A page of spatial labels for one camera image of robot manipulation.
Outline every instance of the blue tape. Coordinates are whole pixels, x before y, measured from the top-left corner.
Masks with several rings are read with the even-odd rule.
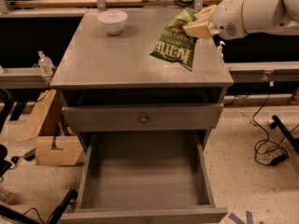
[[[235,224],[253,224],[253,215],[250,211],[246,211],[246,221],[247,221],[247,223],[245,223],[243,220],[241,220],[239,217],[237,217],[234,213],[231,213],[229,218]]]

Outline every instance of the gray cabinet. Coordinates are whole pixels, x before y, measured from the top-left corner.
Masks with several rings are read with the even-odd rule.
[[[119,36],[87,13],[51,83],[87,153],[76,210],[61,222],[220,222],[227,209],[202,152],[232,79],[210,41],[198,41],[192,72],[149,56],[179,9],[125,11]]]

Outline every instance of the yellow object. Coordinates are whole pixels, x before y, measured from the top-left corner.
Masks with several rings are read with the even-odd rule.
[[[189,22],[183,29],[188,36],[210,39],[213,35],[218,34],[212,20],[212,14],[217,6],[212,5],[195,14],[196,21]]]

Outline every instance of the green chip bag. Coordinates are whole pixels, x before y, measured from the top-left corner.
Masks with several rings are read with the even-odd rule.
[[[187,36],[182,26],[195,21],[194,14],[195,11],[187,7],[170,21],[150,55],[169,62],[179,62],[192,71],[197,38]]]

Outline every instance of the white bowl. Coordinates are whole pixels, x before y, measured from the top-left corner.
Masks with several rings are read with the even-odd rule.
[[[128,15],[125,12],[116,9],[103,11],[97,16],[110,35],[121,33],[127,23],[127,18]]]

